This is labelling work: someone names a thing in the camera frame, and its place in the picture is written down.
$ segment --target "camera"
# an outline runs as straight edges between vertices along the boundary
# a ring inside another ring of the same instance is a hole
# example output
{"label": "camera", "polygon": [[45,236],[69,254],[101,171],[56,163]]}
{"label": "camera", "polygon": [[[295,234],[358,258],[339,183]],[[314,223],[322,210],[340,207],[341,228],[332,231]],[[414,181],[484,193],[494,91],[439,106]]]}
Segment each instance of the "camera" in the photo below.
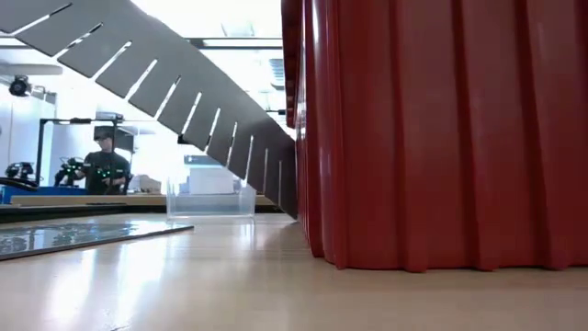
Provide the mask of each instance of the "camera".
{"label": "camera", "polygon": [[8,91],[15,97],[27,97],[30,93],[30,84],[28,77],[24,75],[15,76],[15,80],[10,84]]}

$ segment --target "metal sheet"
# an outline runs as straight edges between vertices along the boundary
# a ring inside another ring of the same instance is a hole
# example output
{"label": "metal sheet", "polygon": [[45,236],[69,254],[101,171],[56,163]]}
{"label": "metal sheet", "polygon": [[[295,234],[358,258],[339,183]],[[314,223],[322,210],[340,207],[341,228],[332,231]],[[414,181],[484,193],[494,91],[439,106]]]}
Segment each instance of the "metal sheet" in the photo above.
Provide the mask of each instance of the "metal sheet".
{"label": "metal sheet", "polygon": [[65,223],[0,229],[0,260],[191,230],[161,222]]}

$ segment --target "person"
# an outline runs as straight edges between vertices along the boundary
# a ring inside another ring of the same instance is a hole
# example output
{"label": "person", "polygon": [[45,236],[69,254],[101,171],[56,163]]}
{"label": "person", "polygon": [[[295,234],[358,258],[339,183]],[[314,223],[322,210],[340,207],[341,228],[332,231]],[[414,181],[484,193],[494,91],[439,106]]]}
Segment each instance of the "person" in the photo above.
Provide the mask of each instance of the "person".
{"label": "person", "polygon": [[[125,185],[127,175],[130,172],[130,164],[124,157],[113,151],[112,145],[113,132],[98,132],[94,141],[100,146],[99,152],[92,152],[85,157],[84,163],[90,165],[77,172],[79,179],[86,178],[85,189],[88,195],[117,195],[120,194],[120,188]],[[110,175],[100,176],[98,170],[110,170],[114,168],[114,180],[112,186]]]}

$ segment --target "black equipment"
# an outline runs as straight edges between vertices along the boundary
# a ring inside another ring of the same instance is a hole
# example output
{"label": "black equipment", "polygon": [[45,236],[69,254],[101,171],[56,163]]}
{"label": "black equipment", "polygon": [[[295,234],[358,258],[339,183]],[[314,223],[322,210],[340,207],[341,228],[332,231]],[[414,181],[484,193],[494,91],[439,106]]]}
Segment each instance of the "black equipment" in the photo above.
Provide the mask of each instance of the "black equipment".
{"label": "black equipment", "polygon": [[24,75],[15,76],[15,80],[10,84],[8,92],[15,97],[28,97],[30,93],[30,84],[28,77]]}
{"label": "black equipment", "polygon": [[83,169],[89,168],[91,165],[85,164],[84,160],[81,158],[76,157],[62,157],[62,167],[61,169],[55,174],[55,184],[54,187],[67,187],[67,188],[77,188],[77,185],[74,184],[76,180],[79,179],[77,176],[78,171],[82,171]]}
{"label": "black equipment", "polygon": [[[114,171],[111,171],[109,167],[99,167],[99,166],[95,166],[95,165],[91,165],[90,167],[90,173],[88,175],[88,179],[87,180],[96,180],[96,178],[102,180],[102,179],[106,179],[106,178],[111,178],[111,180],[113,180],[113,178],[125,178],[125,184],[122,186],[122,191],[121,192],[116,192],[116,194],[122,194],[122,195],[127,195],[127,190],[129,189],[129,182],[130,179],[132,178],[132,175],[130,174],[129,171],[125,171],[122,169],[115,169]],[[114,185],[109,185],[107,190],[104,192],[104,195],[110,195],[115,193],[113,191],[113,189],[115,189],[116,186]]]}
{"label": "black equipment", "polygon": [[30,162],[18,162],[10,164],[5,171],[8,178],[20,178],[28,180],[28,175],[33,175],[33,164]]}

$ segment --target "wooden floor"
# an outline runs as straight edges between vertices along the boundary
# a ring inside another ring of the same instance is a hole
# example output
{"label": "wooden floor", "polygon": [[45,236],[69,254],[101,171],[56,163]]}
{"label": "wooden floor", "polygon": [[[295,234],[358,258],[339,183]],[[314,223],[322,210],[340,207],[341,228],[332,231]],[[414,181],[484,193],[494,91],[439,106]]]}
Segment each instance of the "wooden floor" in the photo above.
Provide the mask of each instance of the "wooden floor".
{"label": "wooden floor", "polygon": [[588,269],[338,271],[276,215],[0,262],[0,295],[2,331],[588,330]]}

